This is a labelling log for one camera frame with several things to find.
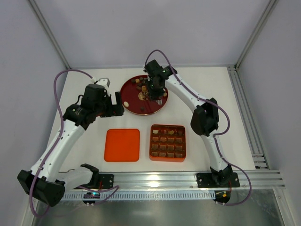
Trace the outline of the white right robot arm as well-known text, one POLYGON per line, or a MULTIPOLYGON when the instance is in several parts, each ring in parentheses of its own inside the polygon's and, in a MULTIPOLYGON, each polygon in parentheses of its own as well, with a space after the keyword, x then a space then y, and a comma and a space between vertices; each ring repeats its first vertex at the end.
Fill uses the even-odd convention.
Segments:
POLYGON ((214 98, 206 99, 196 93, 171 66, 163 68, 156 60, 152 60, 145 64, 144 71, 148 74, 146 86, 151 100, 158 102, 165 90, 168 90, 176 94, 190 108, 192 111, 190 126, 205 144, 210 160, 212 181, 216 186, 228 185, 233 170, 223 157, 219 141, 217 101, 214 98))

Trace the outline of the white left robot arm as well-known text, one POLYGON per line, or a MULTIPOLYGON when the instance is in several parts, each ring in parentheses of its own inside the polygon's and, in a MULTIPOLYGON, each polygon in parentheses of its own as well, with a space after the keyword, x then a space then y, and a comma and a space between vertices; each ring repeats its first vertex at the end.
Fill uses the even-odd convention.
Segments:
POLYGON ((99 170, 87 163, 67 173, 59 170, 77 140, 97 117, 122 116, 124 108, 121 93, 115 92, 116 104, 106 87, 89 84, 80 103, 70 105, 61 118, 61 127, 56 137, 41 158, 29 171, 22 170, 17 176, 24 191, 31 197, 50 207, 57 205, 66 191, 83 186, 89 189, 99 187, 99 170))

